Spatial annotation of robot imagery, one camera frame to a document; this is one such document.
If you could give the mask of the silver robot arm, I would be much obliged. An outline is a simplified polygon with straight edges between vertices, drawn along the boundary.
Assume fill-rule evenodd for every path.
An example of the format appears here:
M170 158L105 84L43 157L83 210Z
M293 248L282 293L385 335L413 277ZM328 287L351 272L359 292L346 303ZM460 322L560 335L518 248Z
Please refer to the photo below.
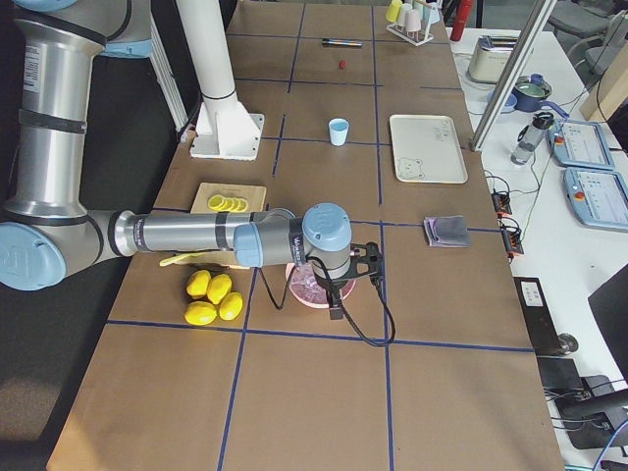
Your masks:
M152 50L147 1L18 1L26 40L14 194L1 226L1 281L38 290L99 262L138 252L230 251L242 267L310 265L330 315L346 312L341 288L368 277L379 286L382 255L352 239L346 212L320 203L238 214L137 215L89 211L79 200L92 63L98 55L145 58Z

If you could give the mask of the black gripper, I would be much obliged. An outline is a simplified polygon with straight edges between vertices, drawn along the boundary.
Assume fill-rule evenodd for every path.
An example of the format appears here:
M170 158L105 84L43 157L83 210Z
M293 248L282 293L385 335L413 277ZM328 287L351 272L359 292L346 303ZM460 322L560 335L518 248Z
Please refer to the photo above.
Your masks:
M342 319L340 290L352 280L368 277L381 291L383 255L376 242L351 243L340 251L313 251L313 271L317 283L327 292L331 320Z

